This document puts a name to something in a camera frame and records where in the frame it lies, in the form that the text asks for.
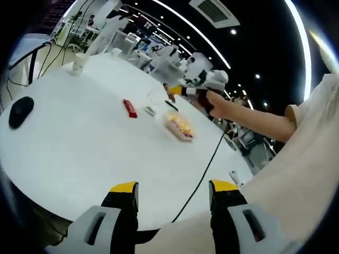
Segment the red object in hand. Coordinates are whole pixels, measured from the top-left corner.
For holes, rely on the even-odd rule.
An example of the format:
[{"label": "red object in hand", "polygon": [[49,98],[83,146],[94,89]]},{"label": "red object in hand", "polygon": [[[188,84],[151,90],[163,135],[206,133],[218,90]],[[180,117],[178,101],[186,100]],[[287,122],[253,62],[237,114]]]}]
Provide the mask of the red object in hand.
[{"label": "red object in hand", "polygon": [[129,114],[129,117],[130,118],[137,118],[138,115],[137,115],[137,112],[135,111],[132,103],[130,101],[128,101],[127,99],[124,99],[123,100],[123,103],[128,111],[128,114]]}]

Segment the ceiling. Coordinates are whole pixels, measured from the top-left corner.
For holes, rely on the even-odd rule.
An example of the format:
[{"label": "ceiling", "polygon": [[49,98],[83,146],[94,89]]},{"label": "ceiling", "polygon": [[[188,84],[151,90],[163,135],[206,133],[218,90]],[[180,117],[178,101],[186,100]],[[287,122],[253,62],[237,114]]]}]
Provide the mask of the ceiling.
[{"label": "ceiling", "polygon": [[[189,5],[190,0],[161,0],[193,23],[220,51],[231,69],[200,35],[166,8],[152,0],[123,2],[135,12],[143,12],[154,23],[160,23],[159,28],[170,36],[178,38],[179,34],[181,43],[189,51],[199,51],[211,57],[215,67],[229,74],[227,91],[234,95],[234,91],[239,94],[242,89],[246,90],[255,109],[283,114],[288,104],[302,102],[305,89],[304,51],[296,22],[284,0],[221,0],[240,22],[240,26],[222,29],[214,28]],[[314,86],[327,70],[317,44],[310,36],[308,39],[314,65]],[[256,74],[260,74],[261,78],[256,79]]]}]

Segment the paper cup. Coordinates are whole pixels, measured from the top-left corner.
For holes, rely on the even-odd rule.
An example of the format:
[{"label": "paper cup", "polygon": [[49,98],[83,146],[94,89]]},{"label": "paper cup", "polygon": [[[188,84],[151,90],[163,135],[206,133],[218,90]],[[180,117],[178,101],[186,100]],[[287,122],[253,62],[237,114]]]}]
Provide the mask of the paper cup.
[{"label": "paper cup", "polygon": [[80,74],[83,72],[89,58],[90,57],[88,55],[84,54],[84,53],[75,54],[71,74],[73,76],[80,76]]},{"label": "paper cup", "polygon": [[114,49],[112,50],[112,57],[118,57],[121,53],[122,53],[122,50],[121,50],[121,49],[114,48]]}]

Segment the plastic food container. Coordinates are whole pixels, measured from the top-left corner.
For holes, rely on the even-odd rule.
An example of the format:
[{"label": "plastic food container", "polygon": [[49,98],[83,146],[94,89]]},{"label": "plastic food container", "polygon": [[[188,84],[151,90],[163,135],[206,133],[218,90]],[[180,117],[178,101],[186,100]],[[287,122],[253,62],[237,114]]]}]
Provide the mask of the plastic food container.
[{"label": "plastic food container", "polygon": [[165,126],[182,141],[192,141],[197,136],[191,123],[178,112],[165,114]]}]

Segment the black computer mouse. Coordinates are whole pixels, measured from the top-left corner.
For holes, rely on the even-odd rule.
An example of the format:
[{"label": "black computer mouse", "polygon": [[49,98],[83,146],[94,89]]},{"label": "black computer mouse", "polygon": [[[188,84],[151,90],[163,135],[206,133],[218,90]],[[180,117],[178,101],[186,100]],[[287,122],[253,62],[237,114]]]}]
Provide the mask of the black computer mouse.
[{"label": "black computer mouse", "polygon": [[13,129],[19,128],[33,108],[34,100],[31,97],[26,96],[17,100],[11,108],[10,119],[8,120],[10,127]]}]

